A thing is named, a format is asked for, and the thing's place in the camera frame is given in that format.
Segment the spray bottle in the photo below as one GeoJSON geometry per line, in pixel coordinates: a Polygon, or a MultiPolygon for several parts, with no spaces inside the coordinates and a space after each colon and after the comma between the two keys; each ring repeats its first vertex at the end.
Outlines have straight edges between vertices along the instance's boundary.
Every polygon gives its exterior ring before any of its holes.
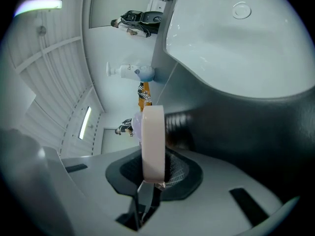
{"type": "Polygon", "coordinates": [[[121,78],[132,79],[142,82],[150,82],[154,78],[154,69],[148,65],[121,65],[118,69],[110,67],[109,62],[106,64],[107,76],[119,74],[121,78]]]}

